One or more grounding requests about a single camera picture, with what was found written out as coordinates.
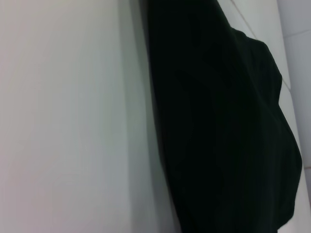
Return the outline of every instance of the black fabric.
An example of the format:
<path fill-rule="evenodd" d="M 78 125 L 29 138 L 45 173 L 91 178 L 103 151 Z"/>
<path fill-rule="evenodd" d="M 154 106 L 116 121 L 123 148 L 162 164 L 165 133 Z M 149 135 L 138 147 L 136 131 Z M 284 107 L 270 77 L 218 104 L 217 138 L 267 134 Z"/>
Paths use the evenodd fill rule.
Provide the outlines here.
<path fill-rule="evenodd" d="M 267 46 L 216 0 L 149 1 L 165 171 L 183 233 L 276 233 L 302 169 Z"/>

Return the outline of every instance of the dark garment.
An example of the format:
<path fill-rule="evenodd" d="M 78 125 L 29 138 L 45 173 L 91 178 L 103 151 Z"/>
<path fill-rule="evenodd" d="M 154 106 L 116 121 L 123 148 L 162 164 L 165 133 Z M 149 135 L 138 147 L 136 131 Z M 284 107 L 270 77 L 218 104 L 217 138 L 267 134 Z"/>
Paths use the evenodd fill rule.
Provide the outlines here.
<path fill-rule="evenodd" d="M 302 168 L 267 46 L 216 0 L 149 2 L 164 167 L 183 233 L 276 233 Z"/>

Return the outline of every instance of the white surface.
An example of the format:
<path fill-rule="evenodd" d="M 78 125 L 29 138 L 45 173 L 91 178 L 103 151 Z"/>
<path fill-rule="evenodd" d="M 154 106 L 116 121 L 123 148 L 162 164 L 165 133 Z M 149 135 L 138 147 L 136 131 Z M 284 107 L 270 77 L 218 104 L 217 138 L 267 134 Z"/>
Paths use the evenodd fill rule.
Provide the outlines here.
<path fill-rule="evenodd" d="M 256 38 L 267 44 L 283 80 L 291 88 L 276 0 L 233 0 Z"/>
<path fill-rule="evenodd" d="M 310 0 L 277 0 L 285 37 L 311 29 Z"/>
<path fill-rule="evenodd" d="M 134 2 L 0 7 L 0 232 L 175 232 Z"/>
<path fill-rule="evenodd" d="M 285 38 L 288 64 L 293 79 L 292 95 L 295 102 L 300 144 L 305 166 L 311 166 L 311 32 Z"/>

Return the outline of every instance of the white tile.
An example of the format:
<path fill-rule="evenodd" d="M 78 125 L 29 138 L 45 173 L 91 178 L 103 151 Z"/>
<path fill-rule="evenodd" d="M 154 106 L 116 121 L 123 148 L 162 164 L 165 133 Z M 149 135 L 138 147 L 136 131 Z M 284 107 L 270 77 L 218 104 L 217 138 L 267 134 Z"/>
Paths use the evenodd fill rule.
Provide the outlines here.
<path fill-rule="evenodd" d="M 256 38 L 269 47 L 283 80 L 291 88 L 276 0 L 233 0 Z"/>
<path fill-rule="evenodd" d="M 236 30 L 244 32 L 248 37 L 255 39 L 253 33 L 247 27 L 242 16 L 229 0 L 218 0 L 219 5 L 221 6 L 230 26 Z"/>
<path fill-rule="evenodd" d="M 279 99 L 279 105 L 280 108 L 295 136 L 296 142 L 298 144 L 298 147 L 300 149 L 300 142 L 299 142 L 299 136 L 298 136 L 298 129 L 296 124 L 296 117 L 294 112 L 294 105 L 293 100 L 290 91 L 288 90 L 287 86 L 284 82 L 282 82 L 282 88 L 280 93 L 280 99 Z"/>
<path fill-rule="evenodd" d="M 310 231 L 310 203 L 307 191 L 306 176 L 304 170 L 302 170 L 298 191 L 296 194 L 294 216 L 278 231 L 278 233 L 310 233 Z"/>
<path fill-rule="evenodd" d="M 284 36 L 311 29 L 310 0 L 277 0 Z"/>
<path fill-rule="evenodd" d="M 284 39 L 292 79 L 300 144 L 305 166 L 311 166 L 311 33 Z"/>

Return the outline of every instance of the black cloth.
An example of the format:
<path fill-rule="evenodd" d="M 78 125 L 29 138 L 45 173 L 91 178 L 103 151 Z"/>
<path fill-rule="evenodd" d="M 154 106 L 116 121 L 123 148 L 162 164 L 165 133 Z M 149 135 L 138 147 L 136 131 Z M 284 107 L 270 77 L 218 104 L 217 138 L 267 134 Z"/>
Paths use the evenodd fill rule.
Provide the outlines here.
<path fill-rule="evenodd" d="M 151 0 L 151 76 L 167 181 L 183 233 L 276 233 L 302 161 L 267 46 L 216 0 Z"/>

